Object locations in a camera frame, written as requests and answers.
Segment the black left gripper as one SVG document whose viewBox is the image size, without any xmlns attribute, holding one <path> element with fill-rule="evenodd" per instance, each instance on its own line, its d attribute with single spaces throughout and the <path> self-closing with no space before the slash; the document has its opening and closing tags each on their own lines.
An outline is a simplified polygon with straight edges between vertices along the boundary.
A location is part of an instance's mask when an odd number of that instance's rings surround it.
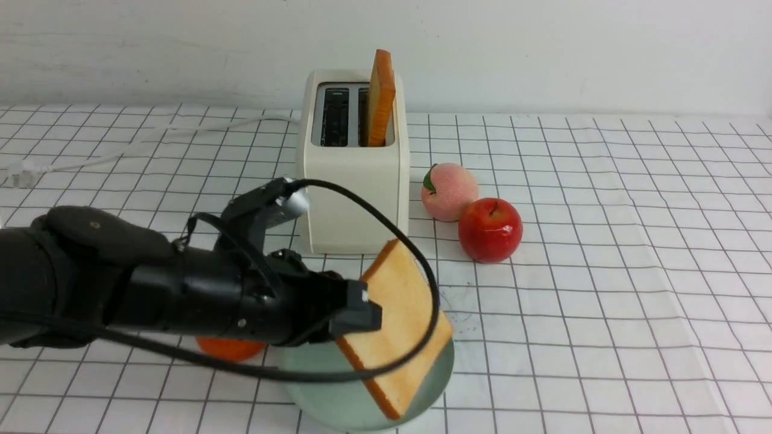
<svg viewBox="0 0 772 434">
<path fill-rule="evenodd" d="M 382 308 L 367 283 L 312 271 L 287 249 L 245 263 L 234 339 L 292 348 L 381 329 Z"/>
</svg>

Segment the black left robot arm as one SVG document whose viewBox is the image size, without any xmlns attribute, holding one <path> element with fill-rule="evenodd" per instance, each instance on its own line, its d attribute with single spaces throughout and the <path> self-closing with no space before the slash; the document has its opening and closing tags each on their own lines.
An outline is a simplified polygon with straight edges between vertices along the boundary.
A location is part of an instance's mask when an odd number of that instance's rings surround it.
<svg viewBox="0 0 772 434">
<path fill-rule="evenodd" d="M 2 311 L 289 347 L 381 328 L 365 283 L 314 272 L 287 249 L 264 254 L 214 215 L 194 220 L 220 230 L 212 250 L 85 206 L 4 228 Z"/>
</svg>

